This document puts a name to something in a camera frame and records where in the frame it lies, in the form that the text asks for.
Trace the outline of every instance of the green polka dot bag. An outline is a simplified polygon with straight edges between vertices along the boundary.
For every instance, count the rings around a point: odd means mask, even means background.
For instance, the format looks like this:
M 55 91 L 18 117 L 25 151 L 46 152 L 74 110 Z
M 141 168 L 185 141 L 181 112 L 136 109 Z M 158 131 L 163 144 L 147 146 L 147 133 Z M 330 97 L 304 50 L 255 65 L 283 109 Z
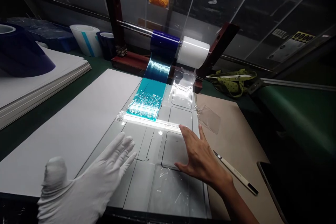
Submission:
M 221 70 L 218 70 L 216 74 L 209 75 L 205 79 L 212 82 L 218 91 L 238 98 L 247 92 L 247 87 L 244 86 L 245 81 L 252 80 L 256 76 L 256 72 L 245 71 L 245 69 L 229 73 L 222 73 Z

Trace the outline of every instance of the hand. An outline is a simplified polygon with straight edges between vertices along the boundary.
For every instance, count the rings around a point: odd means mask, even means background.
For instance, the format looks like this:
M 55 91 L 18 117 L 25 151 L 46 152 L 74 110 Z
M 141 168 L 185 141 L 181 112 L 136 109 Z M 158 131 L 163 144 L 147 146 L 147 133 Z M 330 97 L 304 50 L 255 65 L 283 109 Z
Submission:
M 37 203 L 39 223 L 96 223 L 137 155 L 133 153 L 124 162 L 134 145 L 132 137 L 121 132 L 74 180 L 67 179 L 63 158 L 50 159 Z
M 210 148 L 202 126 L 199 125 L 199 139 L 189 128 L 179 125 L 187 147 L 189 162 L 188 164 L 175 163 L 175 166 L 189 176 L 202 180 L 214 189 L 233 186 L 232 176 L 227 173 L 217 161 L 212 149 Z

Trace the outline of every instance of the green work mat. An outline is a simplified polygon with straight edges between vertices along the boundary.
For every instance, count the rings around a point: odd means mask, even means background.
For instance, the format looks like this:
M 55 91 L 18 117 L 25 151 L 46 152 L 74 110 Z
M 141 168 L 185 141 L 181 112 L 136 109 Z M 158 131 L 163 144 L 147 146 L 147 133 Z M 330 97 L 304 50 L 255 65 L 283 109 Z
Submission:
M 286 132 L 320 164 L 336 157 L 336 92 L 266 86 L 257 96 Z

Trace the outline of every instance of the sticker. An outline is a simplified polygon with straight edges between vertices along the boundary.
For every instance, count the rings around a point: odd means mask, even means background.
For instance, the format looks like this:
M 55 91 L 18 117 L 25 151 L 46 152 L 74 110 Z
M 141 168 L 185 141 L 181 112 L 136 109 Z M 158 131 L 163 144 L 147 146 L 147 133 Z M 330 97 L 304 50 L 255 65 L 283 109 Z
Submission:
M 302 42 L 289 39 L 282 46 L 280 46 L 274 53 L 268 56 L 267 59 L 282 63 L 303 45 L 304 43 Z
M 313 38 L 315 38 L 315 36 L 307 34 L 307 33 L 303 33 L 301 31 L 298 31 L 295 35 L 293 35 L 293 37 L 291 37 L 292 40 L 299 41 L 299 42 L 302 42 L 304 44 L 306 44 L 307 42 L 309 42 Z
M 286 39 L 289 36 L 287 32 L 280 29 L 275 29 L 275 31 L 272 34 L 282 39 Z

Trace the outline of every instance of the blue tape roll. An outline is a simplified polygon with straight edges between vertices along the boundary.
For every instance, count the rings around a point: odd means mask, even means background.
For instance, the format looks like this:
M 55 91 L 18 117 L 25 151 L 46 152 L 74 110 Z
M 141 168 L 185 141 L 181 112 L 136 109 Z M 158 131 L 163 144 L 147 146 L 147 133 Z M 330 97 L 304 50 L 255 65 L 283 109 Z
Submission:
M 97 37 L 103 51 L 104 59 L 111 61 L 111 59 L 117 55 L 113 33 L 101 31 L 97 32 Z
M 23 27 L 0 23 L 0 68 L 15 77 L 32 77 L 50 72 L 55 64 Z
M 166 83 L 180 39 L 160 31 L 153 31 L 150 40 L 151 56 L 144 78 Z

